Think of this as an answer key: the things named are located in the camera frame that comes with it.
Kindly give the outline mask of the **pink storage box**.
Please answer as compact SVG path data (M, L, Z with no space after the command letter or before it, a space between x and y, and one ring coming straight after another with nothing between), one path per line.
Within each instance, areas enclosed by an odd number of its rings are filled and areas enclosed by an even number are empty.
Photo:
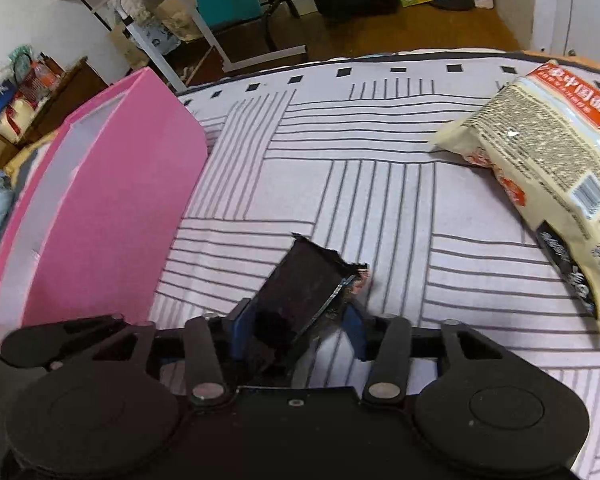
M147 68L67 117L0 244L0 345L23 326L146 321L207 157L204 129Z

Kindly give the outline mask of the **cream red bag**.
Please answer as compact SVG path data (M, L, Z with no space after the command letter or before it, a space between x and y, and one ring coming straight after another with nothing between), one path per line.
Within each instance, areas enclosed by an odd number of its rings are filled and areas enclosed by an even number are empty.
M26 98L15 98L0 114L0 135L12 144L21 139L31 125L35 110Z

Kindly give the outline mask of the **cream instant noodle multipack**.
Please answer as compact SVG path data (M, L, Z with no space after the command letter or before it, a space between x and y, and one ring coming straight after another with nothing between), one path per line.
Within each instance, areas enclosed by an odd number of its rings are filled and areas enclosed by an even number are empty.
M600 331L600 88L547 61L434 145L493 172Z

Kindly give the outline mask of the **wooden nightstand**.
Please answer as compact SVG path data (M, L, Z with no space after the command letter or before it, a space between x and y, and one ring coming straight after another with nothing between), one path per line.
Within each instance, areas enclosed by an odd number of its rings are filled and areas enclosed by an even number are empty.
M16 145L32 144L56 130L69 115L107 88L106 81L87 63L87 57L80 58L62 74L58 87L35 112Z

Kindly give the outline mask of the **black snack packet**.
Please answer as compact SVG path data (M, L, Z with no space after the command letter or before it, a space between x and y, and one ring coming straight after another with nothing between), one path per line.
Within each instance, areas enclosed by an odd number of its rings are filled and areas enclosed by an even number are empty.
M256 294L232 315L230 356L239 380L278 386L312 339L343 318L347 302L370 277L366 263L348 263L299 233Z

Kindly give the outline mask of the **striped bed sheet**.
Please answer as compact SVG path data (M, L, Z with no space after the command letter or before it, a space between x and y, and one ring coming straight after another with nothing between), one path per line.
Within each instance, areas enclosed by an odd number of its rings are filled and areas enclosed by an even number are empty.
M149 316L50 368L0 357L1 479L600 479L600 331L493 172L434 145L550 61L436 51L174 94L208 157ZM288 382L185 385L183 330L252 298L294 233L366 263L352 299L413 327L401 402L340 321Z

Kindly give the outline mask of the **brown paper bag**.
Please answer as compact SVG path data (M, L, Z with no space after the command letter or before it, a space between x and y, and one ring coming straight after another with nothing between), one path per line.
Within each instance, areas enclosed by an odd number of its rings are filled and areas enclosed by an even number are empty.
M148 65L147 54L134 44L131 34L122 23L114 26L114 29L108 34L108 39L123 56L131 70L139 70Z

